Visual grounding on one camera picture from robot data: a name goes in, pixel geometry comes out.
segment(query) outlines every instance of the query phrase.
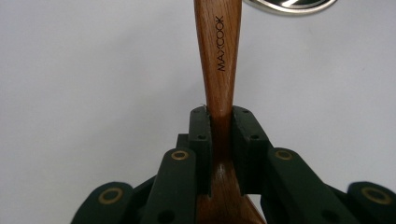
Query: wooden spoon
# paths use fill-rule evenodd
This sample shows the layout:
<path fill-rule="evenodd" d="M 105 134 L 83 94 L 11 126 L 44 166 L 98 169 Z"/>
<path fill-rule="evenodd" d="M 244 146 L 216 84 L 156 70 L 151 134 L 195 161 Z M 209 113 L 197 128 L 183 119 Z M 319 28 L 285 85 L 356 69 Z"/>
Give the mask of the wooden spoon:
<path fill-rule="evenodd" d="M 197 223 L 264 223 L 242 196 L 230 152 L 241 0 L 194 0 L 207 109 L 213 139 L 212 195 L 197 200 Z"/>

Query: metal grommet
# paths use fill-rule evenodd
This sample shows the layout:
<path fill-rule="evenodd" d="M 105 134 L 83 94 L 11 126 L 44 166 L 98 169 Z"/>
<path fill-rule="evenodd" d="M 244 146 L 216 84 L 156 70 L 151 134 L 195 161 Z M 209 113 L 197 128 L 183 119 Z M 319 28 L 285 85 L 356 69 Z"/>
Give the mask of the metal grommet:
<path fill-rule="evenodd" d="M 178 150 L 172 153 L 172 158 L 177 161 L 186 160 L 189 157 L 189 153 L 183 150 Z"/>
<path fill-rule="evenodd" d="M 116 203 L 122 197 L 123 191 L 120 188 L 110 188 L 103 191 L 98 198 L 101 204 Z"/>
<path fill-rule="evenodd" d="M 361 189 L 361 193 L 364 195 L 364 197 L 374 203 L 380 203 L 384 205 L 392 203 L 390 196 L 381 189 L 365 187 Z"/>
<path fill-rule="evenodd" d="M 275 156 L 284 161 L 289 161 L 293 158 L 293 155 L 286 150 L 277 150 Z"/>

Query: metal ring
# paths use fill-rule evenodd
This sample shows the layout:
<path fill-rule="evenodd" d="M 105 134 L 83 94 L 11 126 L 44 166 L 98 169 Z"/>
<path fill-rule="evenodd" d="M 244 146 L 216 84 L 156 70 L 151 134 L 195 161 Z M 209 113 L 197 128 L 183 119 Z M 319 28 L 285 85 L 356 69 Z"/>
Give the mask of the metal ring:
<path fill-rule="evenodd" d="M 245 0 L 258 9 L 284 15 L 306 15 L 319 12 L 337 0 Z"/>
<path fill-rule="evenodd" d="M 116 196 L 114 198 L 111 199 L 107 199 L 106 195 L 108 193 L 111 192 L 115 192 L 117 193 Z M 122 197 L 123 191 L 120 188 L 110 188 L 110 189 L 106 189 L 105 191 L 103 191 L 98 198 L 99 203 L 102 204 L 112 204 L 112 203 L 116 203 L 121 197 Z"/>
<path fill-rule="evenodd" d="M 186 160 L 189 157 L 189 153 L 183 150 L 178 150 L 172 153 L 172 158 L 177 161 Z"/>
<path fill-rule="evenodd" d="M 293 158 L 293 155 L 286 150 L 277 150 L 275 156 L 284 161 L 290 161 Z"/>
<path fill-rule="evenodd" d="M 375 203 L 380 203 L 380 204 L 384 204 L 384 205 L 388 205 L 388 204 L 392 203 L 392 198 L 390 198 L 390 196 L 386 192 L 384 192 L 380 189 L 376 189 L 376 188 L 372 188 L 372 187 L 365 187 L 365 188 L 361 189 L 361 193 L 368 200 L 375 202 Z"/>

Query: wooden spoon handle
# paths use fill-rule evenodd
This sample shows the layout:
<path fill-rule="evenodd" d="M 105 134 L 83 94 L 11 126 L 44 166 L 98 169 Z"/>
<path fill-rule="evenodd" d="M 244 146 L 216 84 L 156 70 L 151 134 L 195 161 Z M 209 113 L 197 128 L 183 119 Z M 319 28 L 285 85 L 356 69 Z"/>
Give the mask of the wooden spoon handle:
<path fill-rule="evenodd" d="M 212 195 L 197 199 L 197 223 L 263 224 L 248 196 L 241 196 L 230 153 L 233 85 L 241 0 L 194 0 L 213 142 Z"/>
<path fill-rule="evenodd" d="M 214 156 L 227 156 L 233 86 L 241 21 L 241 0 L 194 0 L 195 20 L 211 115 Z"/>

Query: silver metal object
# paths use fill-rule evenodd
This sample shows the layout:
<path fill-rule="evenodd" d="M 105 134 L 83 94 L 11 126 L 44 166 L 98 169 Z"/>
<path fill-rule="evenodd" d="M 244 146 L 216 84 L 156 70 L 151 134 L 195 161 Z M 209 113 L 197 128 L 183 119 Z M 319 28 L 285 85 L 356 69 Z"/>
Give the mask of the silver metal object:
<path fill-rule="evenodd" d="M 305 15 L 319 12 L 337 0 L 244 0 L 264 11 L 283 15 Z"/>

